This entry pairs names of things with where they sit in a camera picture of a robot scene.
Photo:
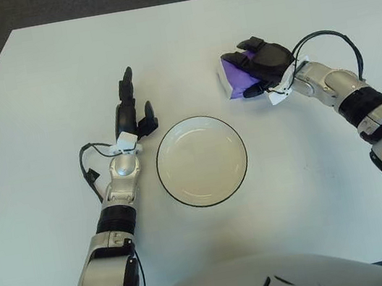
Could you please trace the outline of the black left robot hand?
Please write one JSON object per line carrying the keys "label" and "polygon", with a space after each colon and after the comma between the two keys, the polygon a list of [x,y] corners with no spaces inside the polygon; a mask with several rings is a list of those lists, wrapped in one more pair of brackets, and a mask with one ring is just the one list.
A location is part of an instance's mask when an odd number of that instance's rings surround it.
{"label": "black left robot hand", "polygon": [[155,116],[152,104],[149,100],[145,103],[145,116],[137,121],[135,110],[134,88],[132,84],[132,68],[127,67],[123,78],[119,81],[119,104],[116,107],[115,134],[116,138],[121,133],[129,133],[137,136],[137,139],[147,137],[158,129],[158,118]]}

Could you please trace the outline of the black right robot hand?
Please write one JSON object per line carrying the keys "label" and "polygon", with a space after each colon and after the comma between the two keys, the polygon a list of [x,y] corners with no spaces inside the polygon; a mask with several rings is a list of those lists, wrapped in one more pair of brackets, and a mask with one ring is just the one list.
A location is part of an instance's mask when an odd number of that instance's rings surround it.
{"label": "black right robot hand", "polygon": [[237,48],[221,56],[235,98],[253,98],[275,88],[294,61],[289,49],[255,36],[240,42]]}

